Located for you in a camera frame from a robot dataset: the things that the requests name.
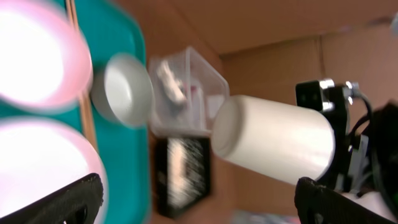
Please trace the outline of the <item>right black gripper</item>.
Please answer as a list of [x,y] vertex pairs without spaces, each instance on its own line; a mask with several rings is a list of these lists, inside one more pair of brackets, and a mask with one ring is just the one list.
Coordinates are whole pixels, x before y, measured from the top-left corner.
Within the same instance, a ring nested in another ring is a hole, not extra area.
[[335,152],[318,182],[332,189],[364,194],[365,189],[397,198],[397,102],[374,110],[355,83],[330,79],[299,83],[297,105],[320,112],[331,124]]

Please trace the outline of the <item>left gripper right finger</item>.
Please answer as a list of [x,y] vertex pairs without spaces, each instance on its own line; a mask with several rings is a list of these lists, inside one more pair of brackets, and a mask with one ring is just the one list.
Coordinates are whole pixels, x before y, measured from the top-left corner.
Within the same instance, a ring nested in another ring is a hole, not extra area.
[[302,177],[294,197],[301,224],[393,224],[322,184]]

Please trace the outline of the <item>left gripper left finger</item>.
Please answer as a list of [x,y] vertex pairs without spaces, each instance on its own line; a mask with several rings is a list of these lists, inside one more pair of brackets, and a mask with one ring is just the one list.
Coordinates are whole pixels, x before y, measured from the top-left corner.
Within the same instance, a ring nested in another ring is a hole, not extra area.
[[103,204],[99,174],[90,173],[1,218],[1,224],[94,224]]

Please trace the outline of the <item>pale green cup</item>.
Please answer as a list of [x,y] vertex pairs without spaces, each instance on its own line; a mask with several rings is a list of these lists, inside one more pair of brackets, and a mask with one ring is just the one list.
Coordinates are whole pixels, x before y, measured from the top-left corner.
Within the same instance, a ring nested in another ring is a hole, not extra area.
[[246,95],[223,103],[210,139],[220,158],[292,185],[323,177],[335,154],[334,130],[321,113]]

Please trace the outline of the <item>white rice grains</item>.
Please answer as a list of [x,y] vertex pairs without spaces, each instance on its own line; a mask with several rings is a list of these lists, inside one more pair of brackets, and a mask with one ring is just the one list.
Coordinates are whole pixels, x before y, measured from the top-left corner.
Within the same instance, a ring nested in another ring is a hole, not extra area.
[[168,140],[167,155],[168,202],[180,209],[205,193],[203,147],[196,139],[172,138]]

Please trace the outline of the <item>grey-green bowl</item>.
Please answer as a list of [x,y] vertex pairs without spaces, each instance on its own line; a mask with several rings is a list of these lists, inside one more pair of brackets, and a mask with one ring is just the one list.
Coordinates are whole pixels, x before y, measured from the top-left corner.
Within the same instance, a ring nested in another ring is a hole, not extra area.
[[96,71],[90,97],[104,119],[129,128],[145,125],[154,105],[147,69],[127,53],[113,55]]

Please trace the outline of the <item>pink small bowl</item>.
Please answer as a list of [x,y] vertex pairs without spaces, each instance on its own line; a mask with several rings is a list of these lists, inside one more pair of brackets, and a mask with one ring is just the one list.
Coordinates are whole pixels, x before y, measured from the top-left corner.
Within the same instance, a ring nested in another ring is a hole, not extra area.
[[23,110],[54,113],[91,87],[85,38],[48,1],[1,1],[1,99]]

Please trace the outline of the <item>white tissue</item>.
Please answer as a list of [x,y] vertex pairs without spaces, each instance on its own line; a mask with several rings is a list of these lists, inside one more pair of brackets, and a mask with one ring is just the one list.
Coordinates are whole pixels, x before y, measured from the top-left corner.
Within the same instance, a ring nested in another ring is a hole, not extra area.
[[181,106],[187,102],[183,82],[175,76],[165,60],[160,62],[157,76],[164,88],[167,98],[175,105]]

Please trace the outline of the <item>black waste tray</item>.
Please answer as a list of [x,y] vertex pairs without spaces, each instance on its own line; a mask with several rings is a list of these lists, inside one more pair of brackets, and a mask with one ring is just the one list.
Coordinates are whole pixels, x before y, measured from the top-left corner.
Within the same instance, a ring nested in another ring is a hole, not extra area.
[[211,194],[210,139],[158,139],[154,174],[157,211],[178,218]]

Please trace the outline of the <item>clear plastic waste bin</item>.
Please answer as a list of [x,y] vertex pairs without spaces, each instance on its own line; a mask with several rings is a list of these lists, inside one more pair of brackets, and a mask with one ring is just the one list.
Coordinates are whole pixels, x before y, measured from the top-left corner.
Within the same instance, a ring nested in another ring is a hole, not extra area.
[[[187,102],[178,106],[166,96],[157,76],[161,61],[167,61],[175,76],[183,82]],[[156,136],[208,136],[215,116],[229,98],[228,82],[193,47],[149,61],[149,76],[155,105],[149,127]]]

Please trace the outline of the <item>large pink plate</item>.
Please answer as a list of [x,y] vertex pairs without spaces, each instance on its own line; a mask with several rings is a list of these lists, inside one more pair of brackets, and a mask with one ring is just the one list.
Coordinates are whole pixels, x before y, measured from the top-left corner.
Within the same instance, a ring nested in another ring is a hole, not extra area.
[[1,216],[6,217],[89,175],[98,174],[108,211],[108,178],[91,143],[65,123],[30,116],[1,120]]

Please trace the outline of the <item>left wooden chopstick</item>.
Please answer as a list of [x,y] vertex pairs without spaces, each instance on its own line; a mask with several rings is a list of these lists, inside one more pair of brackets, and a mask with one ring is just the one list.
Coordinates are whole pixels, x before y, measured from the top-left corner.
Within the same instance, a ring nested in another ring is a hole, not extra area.
[[[74,0],[65,0],[67,15],[70,21],[70,24],[73,28],[81,34],[79,24],[78,24],[78,16],[75,7]],[[86,139],[91,143],[94,147],[95,151],[98,152],[98,146],[96,141],[96,133],[95,133],[95,123],[93,119],[93,113],[91,109],[91,101],[88,89],[86,89],[79,98],[80,104],[80,116],[81,116],[81,125],[83,127],[83,134]]]

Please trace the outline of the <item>teal serving tray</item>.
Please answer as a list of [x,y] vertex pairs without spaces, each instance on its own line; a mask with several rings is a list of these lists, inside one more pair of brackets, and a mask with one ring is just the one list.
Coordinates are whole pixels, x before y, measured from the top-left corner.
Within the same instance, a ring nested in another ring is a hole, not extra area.
[[[48,2],[58,6],[69,21],[65,1]],[[80,32],[90,50],[91,87],[96,71],[113,55],[127,53],[145,65],[144,38],[134,20],[106,1],[76,1],[75,7]],[[84,136],[79,100],[66,110],[39,113],[23,110],[1,99],[1,120],[19,116],[54,119]],[[143,223],[150,209],[146,127],[127,128],[104,119],[97,111],[93,112],[93,119],[97,153],[108,178],[109,202],[104,223]]]

